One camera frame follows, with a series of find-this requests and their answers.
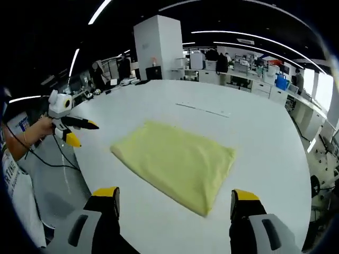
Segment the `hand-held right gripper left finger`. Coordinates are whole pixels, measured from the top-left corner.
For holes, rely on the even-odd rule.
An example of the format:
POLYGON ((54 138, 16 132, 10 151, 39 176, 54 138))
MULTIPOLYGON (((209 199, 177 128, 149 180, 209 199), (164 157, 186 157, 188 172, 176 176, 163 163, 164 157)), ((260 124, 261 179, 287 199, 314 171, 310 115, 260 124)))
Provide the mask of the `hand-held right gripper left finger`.
POLYGON ((120 188, 100 188, 54 230, 46 253, 106 253, 120 234, 120 188))

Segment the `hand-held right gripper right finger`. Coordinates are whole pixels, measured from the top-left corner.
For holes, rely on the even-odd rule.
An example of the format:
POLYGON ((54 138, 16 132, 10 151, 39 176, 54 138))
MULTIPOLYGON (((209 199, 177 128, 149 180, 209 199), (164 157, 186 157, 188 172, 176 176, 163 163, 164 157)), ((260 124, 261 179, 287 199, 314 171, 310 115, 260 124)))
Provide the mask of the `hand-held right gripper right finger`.
POLYGON ((232 190, 230 221, 231 253, 301 253, 292 231, 251 192, 232 190))

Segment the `person's left hand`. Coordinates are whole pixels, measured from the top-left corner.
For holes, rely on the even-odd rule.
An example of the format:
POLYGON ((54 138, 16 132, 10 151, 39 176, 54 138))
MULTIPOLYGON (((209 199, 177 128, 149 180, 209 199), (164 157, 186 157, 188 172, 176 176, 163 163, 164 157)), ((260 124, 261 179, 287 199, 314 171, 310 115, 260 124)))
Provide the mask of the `person's left hand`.
POLYGON ((52 119, 47 116, 39 118, 35 124, 26 131, 26 140, 30 145, 36 143, 42 137, 53 133, 52 119))

